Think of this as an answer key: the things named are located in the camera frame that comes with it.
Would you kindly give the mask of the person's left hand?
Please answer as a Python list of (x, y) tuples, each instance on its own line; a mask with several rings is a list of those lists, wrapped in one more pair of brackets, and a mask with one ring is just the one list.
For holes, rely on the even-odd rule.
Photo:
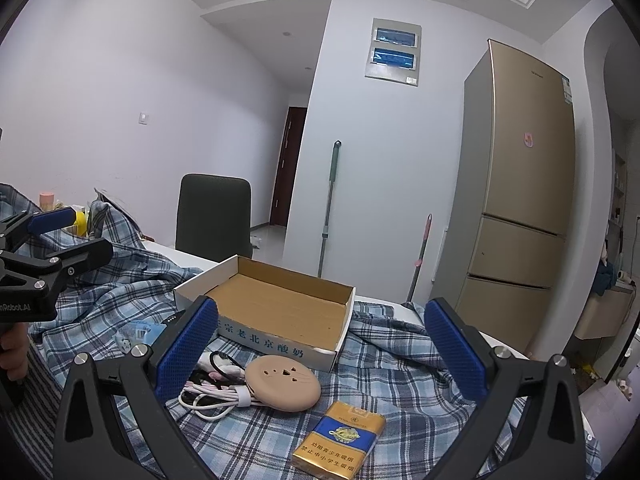
[(0, 366), (9, 380), (23, 379), (28, 371), (28, 324), (17, 323), (1, 336)]

